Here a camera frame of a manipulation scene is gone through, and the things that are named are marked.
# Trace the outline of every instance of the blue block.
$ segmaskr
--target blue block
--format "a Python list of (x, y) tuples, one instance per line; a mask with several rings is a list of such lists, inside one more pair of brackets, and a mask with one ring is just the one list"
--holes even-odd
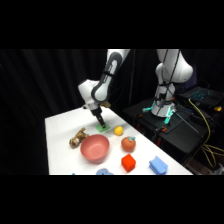
[(150, 168), (157, 174), (157, 175), (165, 175), (168, 166), (156, 156), (156, 158), (150, 162)]
[(162, 175), (165, 175), (166, 173), (158, 173), (152, 166), (149, 166), (151, 169), (152, 169), (152, 171), (156, 174), (156, 175), (158, 175), (158, 176), (162, 176)]
[(102, 176), (102, 175), (104, 175), (104, 176), (112, 176), (114, 174), (110, 173), (107, 169), (102, 169), (102, 170), (97, 171), (96, 175), (97, 176)]

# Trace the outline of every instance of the orange fruit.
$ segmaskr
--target orange fruit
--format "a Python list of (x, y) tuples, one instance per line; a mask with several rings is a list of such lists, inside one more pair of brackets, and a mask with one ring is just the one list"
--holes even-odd
[(135, 147), (136, 147), (136, 141), (135, 140), (131, 140), (130, 137), (124, 138), (121, 141), (121, 146), (124, 149), (124, 151), (126, 152), (132, 152), (134, 151)]

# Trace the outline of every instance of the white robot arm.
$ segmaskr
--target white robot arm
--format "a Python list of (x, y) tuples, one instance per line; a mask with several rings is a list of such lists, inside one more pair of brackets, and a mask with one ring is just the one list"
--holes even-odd
[(152, 113), (158, 117), (172, 116), (175, 105), (172, 98), (175, 93), (173, 83), (185, 83), (192, 74), (193, 68), (187, 64), (179, 49), (157, 49), (161, 64), (156, 68), (159, 86), (155, 95)]
[[(113, 78), (125, 61), (130, 49), (109, 49), (107, 54), (107, 64), (100, 81), (86, 80), (79, 85), (79, 91), (85, 101), (84, 108), (90, 109), (97, 117), (101, 126), (105, 128), (105, 123), (101, 117), (102, 110), (100, 104), (107, 102), (110, 97), (110, 89)], [(156, 69), (159, 86), (155, 95), (155, 103), (149, 109), (159, 117), (170, 118), (175, 105), (172, 97), (175, 93), (173, 82), (187, 82), (193, 73), (191, 66), (184, 60), (179, 49), (157, 49), (161, 64)]]
[(86, 103), (84, 108), (91, 110), (103, 128), (105, 128), (105, 123), (101, 116), (102, 110), (100, 104), (109, 100), (113, 79), (129, 52), (130, 49), (109, 49), (107, 53), (107, 64), (101, 80), (85, 80), (78, 86), (79, 92)]

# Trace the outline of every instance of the white table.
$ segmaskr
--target white table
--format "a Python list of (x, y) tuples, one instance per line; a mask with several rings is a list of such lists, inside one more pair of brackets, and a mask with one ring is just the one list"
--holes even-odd
[[(136, 131), (110, 109), (102, 108), (102, 116), (111, 129), (99, 133), (96, 129), (96, 118), (89, 110), (82, 108), (45, 119), (46, 138), (48, 147), (48, 163), (50, 175), (95, 175), (102, 168), (106, 168), (115, 175), (155, 175), (149, 168), (149, 161), (156, 156), (168, 165), (167, 175), (192, 175), (183, 166), (169, 155)], [(114, 128), (122, 126), (124, 134), (121, 137), (114, 135)], [(102, 134), (109, 139), (110, 148), (107, 157), (100, 165), (91, 164), (80, 152), (80, 146), (72, 149), (69, 140), (78, 131), (86, 128), (89, 135)], [(127, 173), (121, 165), (121, 159), (128, 153), (121, 148), (121, 141), (125, 137), (136, 137), (137, 146), (131, 153), (136, 160), (136, 168)]]

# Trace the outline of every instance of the toy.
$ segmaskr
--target toy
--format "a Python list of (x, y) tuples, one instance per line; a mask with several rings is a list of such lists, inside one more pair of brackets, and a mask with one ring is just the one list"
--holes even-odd
[(124, 132), (124, 130), (121, 126), (118, 126), (114, 129), (114, 134), (117, 135), (117, 136), (123, 135), (123, 132)]
[(127, 137), (121, 141), (121, 146), (126, 152), (133, 152), (136, 146), (136, 141), (134, 137)]
[(121, 164), (124, 167), (124, 169), (129, 173), (135, 168), (136, 161), (133, 159), (133, 157), (128, 154), (121, 160)]
[(89, 135), (84, 133), (85, 130), (86, 130), (85, 128), (82, 128), (76, 134), (76, 136), (70, 140), (69, 144), (73, 149), (78, 147), (80, 143), (82, 143), (85, 139), (87, 139), (89, 137)]
[(107, 169), (99, 170), (96, 173), (97, 176), (113, 176), (114, 174), (110, 173)]
[(156, 158), (150, 162), (149, 166), (156, 175), (165, 175), (168, 169), (168, 166), (156, 156)]

